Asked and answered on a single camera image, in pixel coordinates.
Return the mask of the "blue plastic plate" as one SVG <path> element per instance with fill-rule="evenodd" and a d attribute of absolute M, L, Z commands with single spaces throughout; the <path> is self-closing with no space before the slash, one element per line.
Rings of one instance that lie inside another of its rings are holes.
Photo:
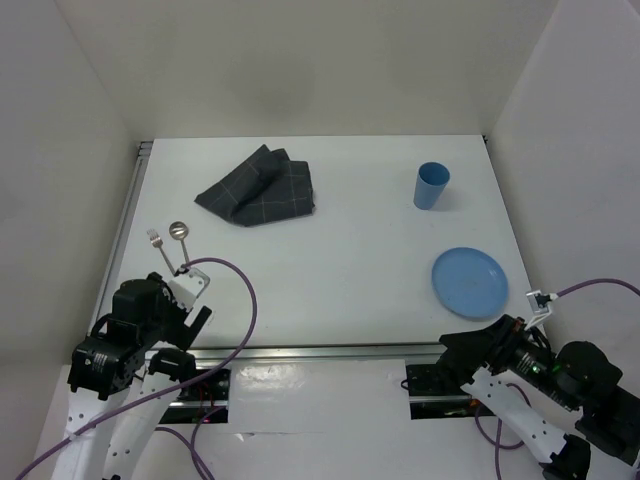
<path fill-rule="evenodd" d="M 455 247 L 440 254 L 432 266 L 431 284 L 447 310 L 467 319 L 499 315 L 509 297 L 508 280 L 500 264 L 471 247 Z"/>

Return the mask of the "silver metal fork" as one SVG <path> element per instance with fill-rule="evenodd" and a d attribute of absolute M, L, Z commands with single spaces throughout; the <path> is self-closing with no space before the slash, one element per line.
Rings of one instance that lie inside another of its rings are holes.
<path fill-rule="evenodd" d="M 147 236 L 149 237 L 151 245 L 160 253 L 163 258 L 164 263 L 166 264 L 168 270 L 170 271 L 172 276 L 176 275 L 176 268 L 171 262 L 168 254 L 164 249 L 164 242 L 159 233 L 155 229 L 149 229 L 147 231 Z"/>

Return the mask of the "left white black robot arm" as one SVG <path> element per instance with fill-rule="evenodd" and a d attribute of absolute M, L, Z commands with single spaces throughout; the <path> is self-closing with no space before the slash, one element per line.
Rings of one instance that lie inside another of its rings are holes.
<path fill-rule="evenodd" d="M 72 353 L 66 431 L 56 479 L 128 479 L 153 429 L 174 399 L 198 387 L 188 350 L 211 311 L 186 322 L 210 279 L 181 268 L 127 280 Z"/>

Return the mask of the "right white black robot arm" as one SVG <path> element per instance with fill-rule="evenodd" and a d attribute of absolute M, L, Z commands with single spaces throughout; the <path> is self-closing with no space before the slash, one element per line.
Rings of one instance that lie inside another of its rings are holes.
<path fill-rule="evenodd" d="M 559 352 L 533 324 L 504 315 L 474 331 L 444 334 L 436 379 L 448 392 L 479 400 L 524 443 L 546 479 L 586 479 L 591 450 L 639 464 L 639 398 L 619 384 L 621 370 L 587 341 Z M 499 380 L 511 372 L 569 412 L 579 412 L 575 433 L 543 418 Z"/>

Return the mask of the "aluminium table frame rail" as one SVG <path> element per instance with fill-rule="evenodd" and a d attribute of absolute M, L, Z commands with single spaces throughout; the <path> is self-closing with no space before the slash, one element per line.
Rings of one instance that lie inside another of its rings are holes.
<path fill-rule="evenodd" d="M 224 222 L 194 202 L 258 147 L 282 148 L 311 170 L 310 216 L 256 228 Z M 446 166 L 450 181 L 430 210 L 413 202 L 417 171 Z M 158 139 L 142 146 L 117 241 L 96 302 L 111 308 L 119 284 L 183 259 L 169 226 L 189 227 L 188 254 L 204 258 L 213 314 L 195 341 L 203 358 L 243 337 L 245 358 L 409 356 L 476 322 L 448 311 L 431 285 L 434 261 L 454 247 L 486 252 L 504 270 L 504 310 L 531 313 L 531 285 L 484 139 L 345 136 Z"/>

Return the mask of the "silver metal spoon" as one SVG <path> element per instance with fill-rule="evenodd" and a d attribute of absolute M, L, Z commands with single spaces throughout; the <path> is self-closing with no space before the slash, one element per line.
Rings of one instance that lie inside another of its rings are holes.
<path fill-rule="evenodd" d="M 176 240 L 180 243 L 185 263 L 190 262 L 190 257 L 186 246 L 186 238 L 188 234 L 189 227 L 182 221 L 174 221 L 169 226 L 169 235 L 173 240 Z"/>

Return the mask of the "dark grey checked cloth napkin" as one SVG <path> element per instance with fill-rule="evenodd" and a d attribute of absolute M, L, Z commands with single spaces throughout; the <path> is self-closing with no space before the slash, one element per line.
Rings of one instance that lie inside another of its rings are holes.
<path fill-rule="evenodd" d="M 284 149 L 261 145 L 194 202 L 236 226 L 256 227 L 314 213 L 311 171 Z"/>

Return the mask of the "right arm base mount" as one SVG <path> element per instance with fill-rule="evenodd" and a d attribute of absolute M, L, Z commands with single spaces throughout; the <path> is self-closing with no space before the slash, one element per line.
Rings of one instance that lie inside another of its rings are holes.
<path fill-rule="evenodd" d="M 412 420 L 492 416 L 478 400 L 449 385 L 435 364 L 407 365 L 400 386 L 409 395 Z"/>

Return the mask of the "blue plastic cup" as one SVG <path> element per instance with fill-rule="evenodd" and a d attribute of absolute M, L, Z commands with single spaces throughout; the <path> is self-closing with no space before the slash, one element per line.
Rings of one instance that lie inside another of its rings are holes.
<path fill-rule="evenodd" d="M 438 162 L 422 164 L 416 177 L 414 205 L 421 210 L 430 210 L 448 185 L 451 174 L 446 166 Z"/>

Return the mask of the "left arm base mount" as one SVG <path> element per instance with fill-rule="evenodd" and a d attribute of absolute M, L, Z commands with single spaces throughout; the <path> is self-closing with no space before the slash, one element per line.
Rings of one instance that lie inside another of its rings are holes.
<path fill-rule="evenodd" d="M 157 374 L 169 374 L 170 381 L 174 383 L 180 383 L 182 379 L 180 374 L 183 373 L 183 368 L 178 365 L 165 364 L 158 368 L 149 367 L 144 377 L 139 379 L 143 381 L 151 380 L 156 377 Z M 203 373 L 205 370 L 198 370 L 197 368 L 186 367 L 185 379 L 196 377 Z M 171 377 L 172 374 L 178 374 L 177 379 Z M 228 369 L 222 369 L 215 375 L 208 377 L 206 380 L 193 384 L 187 388 L 183 388 L 177 393 L 176 398 L 170 403 L 169 407 L 165 411 L 160 420 L 160 424 L 195 424 L 201 420 L 206 414 L 215 412 L 205 422 L 210 423 L 227 423 L 228 421 L 228 399 L 230 393 L 231 384 L 231 371 Z M 143 388 L 142 384 L 136 387 L 138 390 L 137 396 L 143 397 L 149 395 L 156 390 L 166 388 L 168 385 L 161 384 L 160 387 L 146 387 Z"/>

